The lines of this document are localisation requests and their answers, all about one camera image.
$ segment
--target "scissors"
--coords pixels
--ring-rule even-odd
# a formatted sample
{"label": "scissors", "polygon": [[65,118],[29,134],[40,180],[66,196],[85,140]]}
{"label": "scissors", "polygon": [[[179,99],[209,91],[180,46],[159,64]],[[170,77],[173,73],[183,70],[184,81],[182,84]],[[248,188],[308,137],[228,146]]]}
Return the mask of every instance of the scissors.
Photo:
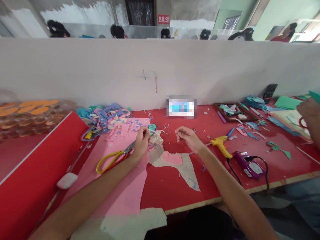
{"label": "scissors", "polygon": [[[102,158],[102,159],[100,160],[100,162],[98,163],[98,165],[97,165],[97,169],[96,169],[97,173],[98,173],[98,174],[103,174],[103,173],[105,173],[106,171],[108,171],[108,170],[110,170],[111,168],[113,168],[113,167],[115,167],[116,165],[118,165],[120,162],[122,162],[123,160],[125,160],[127,157],[130,156],[130,153],[129,153],[129,152],[130,152],[132,149],[134,149],[135,146],[136,146],[136,141],[134,141],[133,143],[131,143],[125,150],[119,151],[119,152],[110,153],[110,154],[108,154],[107,156],[105,156],[104,158]],[[118,159],[118,157],[119,157],[120,155],[122,155],[122,154],[124,154],[124,156],[123,156],[119,161],[117,161],[117,162],[115,163],[115,161]],[[115,158],[111,161],[111,163],[110,163],[104,170],[100,171],[100,167],[101,167],[102,163],[103,163],[108,157],[111,157],[111,156],[114,156],[114,155],[116,155],[116,156],[115,156]]]}

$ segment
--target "worker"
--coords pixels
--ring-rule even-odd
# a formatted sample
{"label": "worker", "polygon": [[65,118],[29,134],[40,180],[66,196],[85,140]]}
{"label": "worker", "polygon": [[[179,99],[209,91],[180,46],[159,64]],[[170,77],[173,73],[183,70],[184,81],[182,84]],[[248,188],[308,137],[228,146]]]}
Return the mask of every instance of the worker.
{"label": "worker", "polygon": [[70,33],[65,29],[64,25],[62,23],[59,23],[57,21],[49,20],[47,22],[47,26],[49,28],[49,31],[51,32],[52,38],[58,37],[58,38],[66,38],[70,37]]}
{"label": "worker", "polygon": [[270,41],[290,42],[297,25],[298,25],[297,23],[289,24],[289,26],[283,30],[282,35],[276,36],[276,37],[272,38]]}
{"label": "worker", "polygon": [[113,38],[128,38],[127,35],[124,34],[124,30],[121,26],[113,24],[110,28],[110,32]]}
{"label": "worker", "polygon": [[[320,104],[314,98],[308,98],[297,106],[297,110],[320,151]],[[286,195],[283,198],[291,201],[306,223],[320,235],[320,178],[286,185],[284,189]]]}
{"label": "worker", "polygon": [[[249,240],[279,239],[254,200],[199,140],[195,132],[186,127],[179,127],[175,134],[178,143],[184,141],[202,159],[233,219],[246,237]],[[29,240],[65,240],[70,237],[138,165],[147,151],[149,137],[149,129],[140,127],[133,153],[125,161],[76,192],[42,223]],[[181,231],[177,230],[174,233],[181,239],[233,239],[232,218],[224,211],[211,206],[191,210],[184,226]]]}
{"label": "worker", "polygon": [[200,34],[200,40],[208,40],[211,35],[211,31],[207,29],[203,29]]}
{"label": "worker", "polygon": [[171,38],[170,30],[167,28],[163,28],[161,30],[160,37],[165,39],[170,39]]}
{"label": "worker", "polygon": [[237,32],[233,35],[231,35],[228,40],[245,40],[245,41],[253,41],[252,34],[253,34],[253,28],[246,28],[242,32]]}

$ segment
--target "red sign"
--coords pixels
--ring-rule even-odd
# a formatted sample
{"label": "red sign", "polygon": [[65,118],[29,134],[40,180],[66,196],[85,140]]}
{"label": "red sign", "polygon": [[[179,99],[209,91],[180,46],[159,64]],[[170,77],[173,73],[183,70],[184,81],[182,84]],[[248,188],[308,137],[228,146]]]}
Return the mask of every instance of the red sign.
{"label": "red sign", "polygon": [[169,15],[158,15],[158,24],[169,24]]}

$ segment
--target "hand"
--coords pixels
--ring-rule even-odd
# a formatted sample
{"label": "hand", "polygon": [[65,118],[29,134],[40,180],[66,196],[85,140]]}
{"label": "hand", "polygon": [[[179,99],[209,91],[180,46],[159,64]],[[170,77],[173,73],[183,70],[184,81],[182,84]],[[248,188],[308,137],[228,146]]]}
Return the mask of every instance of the hand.
{"label": "hand", "polygon": [[188,147],[195,153],[198,154],[206,146],[200,141],[196,133],[190,128],[179,127],[174,131],[177,135],[177,142],[184,140]]}
{"label": "hand", "polygon": [[144,153],[148,148],[148,142],[150,138],[150,131],[147,127],[140,127],[137,137],[136,146],[134,147],[132,155],[139,159],[142,159]]}
{"label": "hand", "polygon": [[308,98],[297,106],[298,112],[308,121],[312,118],[320,118],[320,104],[314,98]]}

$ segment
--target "white partition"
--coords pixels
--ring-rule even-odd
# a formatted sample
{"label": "white partition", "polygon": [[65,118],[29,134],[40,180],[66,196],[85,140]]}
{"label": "white partition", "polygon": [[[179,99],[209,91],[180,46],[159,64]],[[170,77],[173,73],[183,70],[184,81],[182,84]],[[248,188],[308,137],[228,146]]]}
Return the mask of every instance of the white partition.
{"label": "white partition", "polygon": [[[0,102],[69,99],[79,105],[165,107],[167,95],[198,105],[320,92],[318,44],[163,39],[0,39]],[[138,78],[145,73],[146,79]],[[154,71],[158,79],[156,93]]]}

